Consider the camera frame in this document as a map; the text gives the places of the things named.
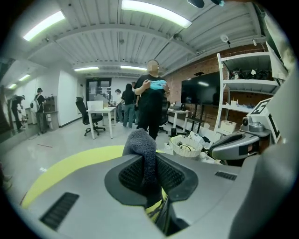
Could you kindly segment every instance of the red brick wall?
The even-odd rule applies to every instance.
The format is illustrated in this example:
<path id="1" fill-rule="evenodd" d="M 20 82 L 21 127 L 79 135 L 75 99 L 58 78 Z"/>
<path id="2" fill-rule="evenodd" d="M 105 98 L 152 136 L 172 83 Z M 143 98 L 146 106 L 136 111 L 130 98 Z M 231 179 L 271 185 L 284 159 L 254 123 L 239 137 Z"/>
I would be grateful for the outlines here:
<path id="1" fill-rule="evenodd" d="M 239 54 L 245 54 L 245 53 L 252 53 L 252 52 L 261 52 L 263 51 L 263 48 L 261 45 L 254 46 L 254 45 L 246 45 L 241 47 L 236 47 L 233 49 L 228 49 L 220 52 L 221 57 L 228 57 L 231 54 L 233 55 L 239 55 Z M 217 60 L 217 54 L 212 54 L 210 56 L 207 56 L 205 58 L 202 58 L 196 62 L 193 62 L 192 64 L 185 66 L 165 77 L 165 80 L 167 81 L 170 89 L 171 94 L 168 97 L 168 100 L 170 102 L 180 101 L 181 100 L 181 82 L 183 80 L 186 80 L 188 78 L 195 77 L 195 73 L 197 72 L 204 72 L 205 74 L 213 73 L 219 71 L 218 66 L 218 60 Z M 223 71 L 224 79 L 227 79 L 227 70 L 224 68 Z M 269 95 L 262 95 L 262 94 L 255 94 L 255 93 L 245 93 L 245 92 L 232 92 L 231 93 L 231 99 L 238 99 L 239 104 L 253 104 L 256 105 L 261 100 L 270 98 Z M 228 99 L 228 91 L 227 88 L 224 91 L 223 95 L 223 103 Z M 194 105 L 188 105 L 187 106 L 189 110 L 194 111 Z M 225 118 L 225 112 L 226 110 L 222 110 L 221 114 L 221 120 L 224 120 Z M 215 106 L 205 106 L 205 111 L 203 115 L 203 120 L 210 124 L 210 129 L 214 130 L 214 126 L 216 123 L 218 113 L 218 107 Z M 200 106 L 198 106 L 197 109 L 197 118 L 199 118 L 200 114 Z M 242 112 L 236 112 L 236 111 L 229 111 L 228 120 L 231 120 L 233 122 L 237 123 L 237 128 L 241 125 L 242 118 L 246 116 L 245 113 Z"/>

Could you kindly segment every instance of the television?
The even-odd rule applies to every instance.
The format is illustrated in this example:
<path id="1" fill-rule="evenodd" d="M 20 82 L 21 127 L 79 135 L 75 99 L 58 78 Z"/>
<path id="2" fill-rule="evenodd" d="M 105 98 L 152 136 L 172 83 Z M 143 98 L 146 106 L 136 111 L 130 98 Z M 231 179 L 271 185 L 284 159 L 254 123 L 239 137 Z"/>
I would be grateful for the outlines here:
<path id="1" fill-rule="evenodd" d="M 219 98 L 219 71 L 182 81 L 182 104 L 219 105 Z"/>

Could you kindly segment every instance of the cup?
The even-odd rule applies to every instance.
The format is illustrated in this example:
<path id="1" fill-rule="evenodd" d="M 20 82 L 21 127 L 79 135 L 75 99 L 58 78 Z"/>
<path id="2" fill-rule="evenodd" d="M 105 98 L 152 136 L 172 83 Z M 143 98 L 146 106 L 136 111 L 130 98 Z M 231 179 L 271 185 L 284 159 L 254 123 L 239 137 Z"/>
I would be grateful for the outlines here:
<path id="1" fill-rule="evenodd" d="M 235 100 L 231 100 L 231 101 L 230 101 L 230 105 L 231 105 L 231 106 L 237 106 L 237 102 L 236 102 Z"/>

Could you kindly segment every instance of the tv stand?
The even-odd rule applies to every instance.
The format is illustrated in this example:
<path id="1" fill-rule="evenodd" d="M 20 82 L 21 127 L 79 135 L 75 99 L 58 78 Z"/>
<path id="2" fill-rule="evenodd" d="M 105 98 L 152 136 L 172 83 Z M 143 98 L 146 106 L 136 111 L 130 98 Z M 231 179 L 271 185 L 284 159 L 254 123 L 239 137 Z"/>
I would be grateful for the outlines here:
<path id="1" fill-rule="evenodd" d="M 193 115 L 192 117 L 187 117 L 187 119 L 193 121 L 193 122 L 192 122 L 191 131 L 193 131 L 195 122 L 198 122 L 197 133 L 199 133 L 200 125 L 201 125 L 201 123 L 203 122 L 203 121 L 202 121 L 202 116 L 203 116 L 203 113 L 204 113 L 204 107 L 205 107 L 203 104 L 200 104 L 200 106 L 201 106 L 200 119 L 197 119 L 197 118 L 196 118 L 196 112 L 197 112 L 197 106 L 198 106 L 198 105 L 199 105 L 199 104 L 195 104 L 194 115 Z"/>

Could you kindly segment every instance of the office chair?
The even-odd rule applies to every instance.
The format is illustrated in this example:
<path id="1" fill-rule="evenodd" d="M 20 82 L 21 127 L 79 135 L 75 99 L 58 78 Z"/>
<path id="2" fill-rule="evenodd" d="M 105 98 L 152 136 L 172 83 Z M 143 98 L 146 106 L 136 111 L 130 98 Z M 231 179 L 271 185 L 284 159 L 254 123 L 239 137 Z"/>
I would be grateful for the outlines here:
<path id="1" fill-rule="evenodd" d="M 162 127 L 162 125 L 166 125 L 166 123 L 168 122 L 168 108 L 169 108 L 169 106 L 170 106 L 170 102 L 167 101 L 167 98 L 164 98 L 163 99 L 163 106 L 162 106 L 162 118 L 161 118 L 159 130 L 164 131 L 166 134 L 168 134 L 168 131 L 165 130 Z"/>
<path id="2" fill-rule="evenodd" d="M 77 108 L 79 109 L 79 111 L 82 114 L 83 124 L 84 125 L 89 125 L 90 122 L 89 122 L 89 118 L 88 118 L 88 112 L 86 111 L 86 107 L 85 107 L 83 99 L 81 97 L 77 97 L 76 106 L 77 106 Z M 93 129 L 94 129 L 95 132 L 97 132 L 97 135 L 99 135 L 98 129 L 103 129 L 104 131 L 106 131 L 106 129 L 103 128 L 103 127 L 97 127 L 97 126 L 95 126 L 101 120 L 103 120 L 103 116 L 102 115 L 99 115 L 99 116 L 96 116 L 95 114 L 94 114 L 94 116 L 92 115 Z M 86 134 L 89 133 L 89 132 L 91 132 L 91 128 L 87 128 L 85 130 L 84 136 L 86 136 Z"/>

